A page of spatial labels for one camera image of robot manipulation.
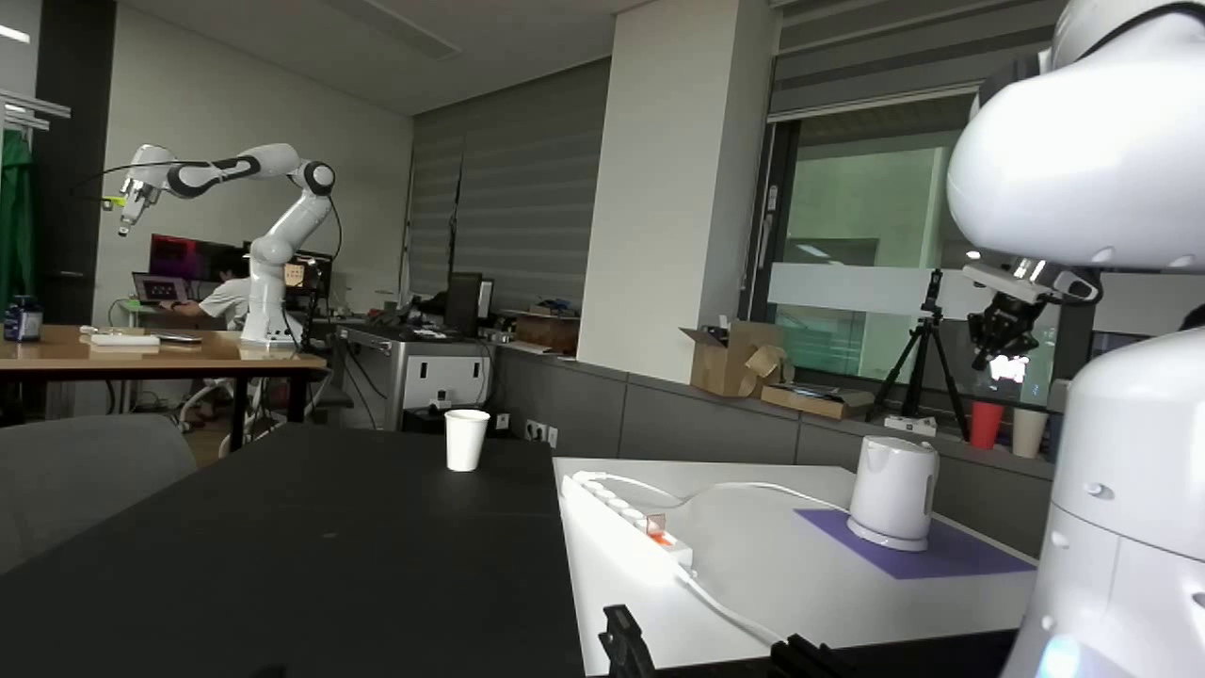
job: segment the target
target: desk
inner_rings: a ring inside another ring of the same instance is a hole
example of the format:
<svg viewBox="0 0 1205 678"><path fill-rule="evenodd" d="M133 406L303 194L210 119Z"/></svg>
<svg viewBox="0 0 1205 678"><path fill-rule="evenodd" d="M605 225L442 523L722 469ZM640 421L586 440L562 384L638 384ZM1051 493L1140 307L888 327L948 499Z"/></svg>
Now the desk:
<svg viewBox="0 0 1205 678"><path fill-rule="evenodd" d="M844 467L775 462L652 462L652 459L559 459L562 523L574 571L574 601L584 671L605 675L600 634L603 607L625 601L643 627L659 671L770 655L766 644L728 625L680 585L634 567L616 539L600 539L565 499L565 473L610 469L670 488L675 497L717 483L775 483L847 505L856 473ZM610 485L640 508L668 505L638 485ZM871 646L941 636L1019 627L1036 571L891 578L871 559L810 526L800 508L821 508L770 488L718 488L668 512L668 526L697 551L706 586L775 636L807 636L827 646Z"/></svg>
<svg viewBox="0 0 1205 678"><path fill-rule="evenodd" d="M242 446L242 419L252 377L289 381L289 421L304 413L304 381L326 369L318 354L242 350L239 335L196 331L196 346L119 350L90 346L80 327L45 322L40 344L0 344L0 381L151 381L151 377L234 377L231 446Z"/></svg>
<svg viewBox="0 0 1205 678"><path fill-rule="evenodd" d="M550 455L281 424L0 575L0 675L580 675Z"/></svg>

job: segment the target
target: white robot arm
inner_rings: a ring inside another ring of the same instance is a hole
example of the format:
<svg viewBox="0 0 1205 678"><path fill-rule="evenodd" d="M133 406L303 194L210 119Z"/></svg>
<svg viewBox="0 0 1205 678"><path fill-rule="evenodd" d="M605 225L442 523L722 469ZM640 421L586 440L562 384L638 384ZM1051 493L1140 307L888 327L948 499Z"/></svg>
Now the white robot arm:
<svg viewBox="0 0 1205 678"><path fill-rule="evenodd" d="M993 252L1203 271L1205 3L1068 0L1036 75L987 99L957 144L948 208ZM1205 331L1175 331L1096 357L1068 384L1011 678L1203 675L1203 354Z"/></svg>
<svg viewBox="0 0 1205 678"><path fill-rule="evenodd" d="M289 144L247 146L217 160L176 160L170 150L143 144L114 208L119 210L119 234L128 234L163 192L193 198L242 177L289 177L303 189L299 203L252 242L247 320L242 327L242 344L289 346L299 335L281 313L281 268L330 210L330 166L299 156Z"/></svg>

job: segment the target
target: window blind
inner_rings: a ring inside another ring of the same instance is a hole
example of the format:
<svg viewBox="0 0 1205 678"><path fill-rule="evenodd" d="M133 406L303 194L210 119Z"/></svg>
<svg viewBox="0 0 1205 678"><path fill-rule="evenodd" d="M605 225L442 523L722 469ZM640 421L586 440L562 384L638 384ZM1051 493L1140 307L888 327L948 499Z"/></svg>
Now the window blind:
<svg viewBox="0 0 1205 678"><path fill-rule="evenodd" d="M1062 0L916 0L861 12L786 12L772 119L975 89L1051 43Z"/></svg>
<svg viewBox="0 0 1205 678"><path fill-rule="evenodd" d="M448 288L452 262L493 283L493 307L580 306L605 71L586 65L416 119L409 292Z"/></svg>

